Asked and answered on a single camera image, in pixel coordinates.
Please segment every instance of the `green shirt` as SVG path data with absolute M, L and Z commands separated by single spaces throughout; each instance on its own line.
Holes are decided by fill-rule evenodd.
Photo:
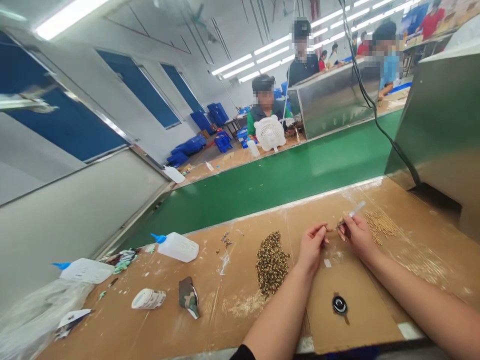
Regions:
M 293 118 L 292 116 L 292 113 L 290 112 L 289 108 L 287 107 L 285 109 L 285 118 Z M 248 116 L 246 118 L 246 123 L 248 125 L 248 135 L 253 135 L 255 136 L 255 126 L 254 126 L 254 118 L 252 117 L 252 114 L 250 113 L 250 111 L 248 112 Z

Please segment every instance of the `green conveyor belt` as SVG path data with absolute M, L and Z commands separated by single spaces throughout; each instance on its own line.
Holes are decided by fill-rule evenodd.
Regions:
M 392 137 L 402 111 L 379 118 Z M 374 121 L 261 158 L 172 192 L 122 248 L 153 242 L 383 175 L 388 139 Z

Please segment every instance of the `blue window frame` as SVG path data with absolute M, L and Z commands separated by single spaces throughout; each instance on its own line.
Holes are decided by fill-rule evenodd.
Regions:
M 48 71 L 7 34 L 0 32 L 0 94 L 17 94 L 32 85 L 47 86 Z M 81 102 L 56 88 L 42 99 L 58 106 L 50 113 L 8 111 L 8 115 L 81 161 L 128 143 Z
M 130 57 L 104 50 L 97 52 L 164 128 L 180 124 L 180 119 Z
M 190 106 L 191 110 L 193 112 L 197 110 L 200 110 L 201 112 L 203 112 L 204 108 L 202 107 L 202 105 L 200 105 L 199 101 L 197 100 L 195 95 L 192 93 L 192 90 L 187 85 L 182 75 L 180 75 L 180 73 L 177 71 L 175 66 L 161 64 L 161 67 L 163 68 L 163 70 L 165 70 L 166 74 L 168 75 L 170 80 L 173 82 L 175 87 L 178 89 L 181 96 L 185 99 L 188 106 Z

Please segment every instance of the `plastic bag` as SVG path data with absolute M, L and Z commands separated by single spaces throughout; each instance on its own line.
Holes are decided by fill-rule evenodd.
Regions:
M 0 359 L 35 359 L 54 338 L 62 317 L 80 310 L 93 288 L 58 279 L 17 301 L 0 318 Z

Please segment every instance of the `hand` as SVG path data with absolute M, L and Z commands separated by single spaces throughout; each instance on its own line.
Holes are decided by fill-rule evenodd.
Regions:
M 370 262 L 373 257 L 380 253 L 380 250 L 374 242 L 369 224 L 360 215 L 350 217 L 348 213 L 343 214 L 340 221 L 342 220 L 345 224 L 338 227 L 338 236 L 344 242 L 348 241 L 350 243 L 360 260 L 364 263 Z
M 321 222 L 303 233 L 297 266 L 310 275 L 315 274 L 319 268 L 322 244 L 330 244 L 325 234 L 331 231 L 332 229 L 327 227 L 326 222 Z

